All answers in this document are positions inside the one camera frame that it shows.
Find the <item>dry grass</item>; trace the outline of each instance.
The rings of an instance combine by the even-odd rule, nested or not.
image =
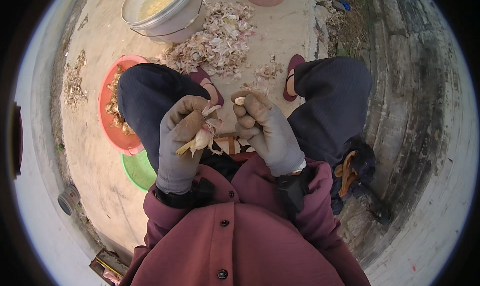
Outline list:
[[[368,44],[368,8],[365,0],[344,0],[350,4],[351,11],[331,12],[327,20],[329,35],[328,56],[348,55],[359,57],[360,50],[369,49]]]

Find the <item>gray work glove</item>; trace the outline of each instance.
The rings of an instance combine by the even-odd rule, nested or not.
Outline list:
[[[175,152],[201,129],[205,122],[202,110],[206,105],[207,100],[203,97],[184,96],[160,123],[159,167],[155,184],[163,193],[185,194],[192,187],[203,150],[196,151],[193,157],[190,151],[182,156]]]
[[[273,176],[288,175],[300,168],[305,154],[282,111],[257,91],[239,91],[232,102],[245,97],[243,106],[233,105],[235,129],[265,161]]]

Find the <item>concrete ground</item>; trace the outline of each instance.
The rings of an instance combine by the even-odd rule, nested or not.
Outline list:
[[[86,53],[86,67],[81,70],[81,87],[88,98],[75,110],[62,103],[63,138],[71,178],[80,191],[86,214],[109,249],[129,259],[134,247],[143,243],[147,217],[142,209],[145,194],[137,189],[123,172],[120,153],[115,151],[100,130],[97,118],[97,96],[106,70],[121,55],[155,57],[165,48],[130,31],[120,12],[124,0],[88,0],[78,26],[70,38],[67,63],[74,64],[79,52]],[[242,2],[247,0],[209,0]],[[242,68],[242,78],[232,81],[213,76],[212,80],[225,98],[219,118],[226,124],[220,133],[234,131],[235,117],[230,95],[243,83],[255,80],[259,66],[269,64],[270,54],[283,64],[284,71],[268,84],[268,98],[285,116],[300,105],[283,97],[287,65],[292,55],[301,54],[313,60],[317,47],[312,0],[284,0],[276,7],[257,7],[253,17],[256,34],[248,43],[250,52]],[[82,19],[88,22],[77,31]]]

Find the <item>foot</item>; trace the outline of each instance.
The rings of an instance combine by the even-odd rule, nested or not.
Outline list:
[[[212,82],[209,79],[203,79],[200,82],[200,85],[207,90],[208,94],[210,94],[210,103],[212,105],[216,105],[219,102],[219,97],[217,94],[217,90],[212,85]]]
[[[288,77],[292,76],[293,75],[293,72],[295,71],[295,68],[293,68],[289,73],[288,73]],[[295,77],[291,77],[287,82],[286,82],[286,92],[290,95],[290,96],[295,96],[297,95],[297,93],[295,92]]]

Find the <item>person's left hand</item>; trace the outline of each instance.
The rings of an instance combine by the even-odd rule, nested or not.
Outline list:
[[[160,150],[156,186],[163,193],[184,194],[192,187],[203,150],[192,157],[190,152],[175,152],[195,137],[205,119],[202,110],[207,100],[200,96],[182,97],[165,114],[160,123]]]

